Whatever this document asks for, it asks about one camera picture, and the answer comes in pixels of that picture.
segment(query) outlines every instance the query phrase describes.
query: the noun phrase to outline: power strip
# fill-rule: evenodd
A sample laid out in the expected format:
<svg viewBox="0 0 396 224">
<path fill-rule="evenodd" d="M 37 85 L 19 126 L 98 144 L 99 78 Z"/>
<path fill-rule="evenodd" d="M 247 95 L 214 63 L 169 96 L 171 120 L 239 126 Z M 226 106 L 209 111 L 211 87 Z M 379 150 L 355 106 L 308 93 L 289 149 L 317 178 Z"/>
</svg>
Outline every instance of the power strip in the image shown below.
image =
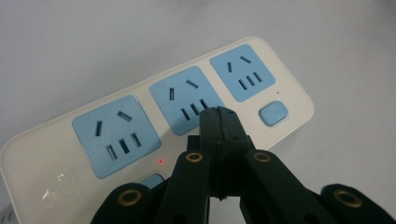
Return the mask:
<svg viewBox="0 0 396 224">
<path fill-rule="evenodd" d="M 1 170 L 20 223 L 89 223 L 116 187 L 167 178 L 198 115 L 238 114 L 256 148 L 307 122 L 313 104 L 257 37 L 210 52 L 10 140 Z"/>
</svg>

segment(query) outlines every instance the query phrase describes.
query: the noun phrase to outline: power switch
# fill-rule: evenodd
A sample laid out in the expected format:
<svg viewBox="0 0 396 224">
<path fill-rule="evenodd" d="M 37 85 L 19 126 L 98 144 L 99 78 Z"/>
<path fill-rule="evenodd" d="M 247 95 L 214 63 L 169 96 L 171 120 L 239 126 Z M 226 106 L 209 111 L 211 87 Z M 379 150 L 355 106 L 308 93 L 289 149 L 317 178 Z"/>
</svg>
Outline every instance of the power switch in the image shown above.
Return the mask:
<svg viewBox="0 0 396 224">
<path fill-rule="evenodd" d="M 274 126 L 289 114 L 289 110 L 280 101 L 274 101 L 260 110 L 259 115 L 268 127 Z"/>
</svg>

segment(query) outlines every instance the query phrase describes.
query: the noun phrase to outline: white plastic casing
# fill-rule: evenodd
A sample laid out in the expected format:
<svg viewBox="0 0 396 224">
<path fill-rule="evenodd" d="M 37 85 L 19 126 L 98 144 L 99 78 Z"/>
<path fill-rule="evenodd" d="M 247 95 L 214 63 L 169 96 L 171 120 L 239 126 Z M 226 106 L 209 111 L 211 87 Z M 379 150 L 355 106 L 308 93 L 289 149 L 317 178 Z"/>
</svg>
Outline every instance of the white plastic casing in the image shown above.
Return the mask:
<svg viewBox="0 0 396 224">
<path fill-rule="evenodd" d="M 244 44 L 255 50 L 276 83 L 244 102 L 237 102 L 209 60 Z M 307 122 L 314 113 L 310 98 L 270 47 L 257 37 L 245 38 L 10 140 L 3 149 L 0 162 L 2 176 L 20 223 L 90 223 L 106 196 L 116 187 L 140 182 L 154 174 L 169 177 L 178 154 L 186 150 L 187 135 L 198 134 L 198 128 L 182 136 L 173 134 L 152 98 L 149 86 L 194 65 L 201 68 L 225 106 L 237 113 L 256 148 L 268 149 Z M 99 179 L 78 141 L 72 121 L 79 115 L 130 94 L 137 97 L 146 111 L 162 145 L 143 159 Z M 276 125 L 268 127 L 262 122 L 259 111 L 278 100 L 287 107 L 289 114 Z"/>
</svg>

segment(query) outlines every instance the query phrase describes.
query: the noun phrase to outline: outlet slot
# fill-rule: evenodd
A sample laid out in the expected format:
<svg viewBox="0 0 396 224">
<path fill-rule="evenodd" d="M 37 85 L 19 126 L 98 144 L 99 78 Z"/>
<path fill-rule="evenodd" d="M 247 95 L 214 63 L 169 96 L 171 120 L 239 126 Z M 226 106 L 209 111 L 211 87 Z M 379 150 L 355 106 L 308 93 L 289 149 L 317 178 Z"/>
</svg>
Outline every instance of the outlet slot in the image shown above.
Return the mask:
<svg viewBox="0 0 396 224">
<path fill-rule="evenodd" d="M 238 102 L 247 100 L 276 82 L 253 48 L 247 44 L 211 58 L 210 63 Z"/>
<path fill-rule="evenodd" d="M 201 111 L 224 106 L 197 66 L 154 83 L 149 90 L 172 131 L 179 136 L 198 127 Z"/>
<path fill-rule="evenodd" d="M 120 116 L 120 118 L 125 119 L 128 122 L 130 122 L 131 119 L 132 119 L 131 116 L 129 116 L 129 115 L 125 114 L 125 113 L 122 113 L 121 111 L 119 111 L 119 113 L 117 115 Z"/>
<path fill-rule="evenodd" d="M 95 136 L 100 136 L 101 132 L 102 132 L 102 121 L 98 120 L 96 122 L 96 134 L 95 134 Z"/>
<path fill-rule="evenodd" d="M 113 161 L 116 160 L 117 159 L 117 155 L 116 155 L 116 152 L 113 149 L 113 146 L 108 145 L 106 147 L 106 149 L 107 149 L 108 154 L 110 155 L 111 160 L 113 160 Z"/>
<path fill-rule="evenodd" d="M 132 95 L 76 117 L 73 128 L 98 178 L 116 173 L 161 146 L 144 109 Z"/>
</svg>

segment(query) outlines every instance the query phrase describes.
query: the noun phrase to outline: brass screw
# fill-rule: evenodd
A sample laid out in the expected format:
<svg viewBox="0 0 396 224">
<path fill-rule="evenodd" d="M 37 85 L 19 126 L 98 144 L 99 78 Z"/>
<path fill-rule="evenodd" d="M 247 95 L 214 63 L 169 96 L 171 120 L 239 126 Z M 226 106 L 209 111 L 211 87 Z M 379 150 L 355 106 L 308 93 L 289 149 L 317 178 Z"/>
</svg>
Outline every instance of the brass screw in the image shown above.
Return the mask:
<svg viewBox="0 0 396 224">
<path fill-rule="evenodd" d="M 271 161 L 271 157 L 263 152 L 256 152 L 254 154 L 254 160 L 261 161 L 261 162 L 268 162 Z"/>
<path fill-rule="evenodd" d="M 128 194 L 134 194 L 134 197 L 132 198 L 132 200 L 125 200 L 125 196 Z M 132 206 L 132 205 L 136 204 L 137 202 L 140 201 L 141 198 L 142 198 L 142 193 L 139 190 L 127 189 L 119 195 L 118 201 L 119 201 L 120 205 L 127 207 L 127 206 Z"/>
<path fill-rule="evenodd" d="M 198 153 L 198 152 L 192 152 L 190 154 L 187 154 L 186 160 L 190 162 L 199 162 L 203 159 L 204 157 Z"/>
<path fill-rule="evenodd" d="M 336 189 L 333 196 L 338 202 L 349 207 L 359 208 L 363 204 L 359 197 L 343 189 Z"/>
</svg>

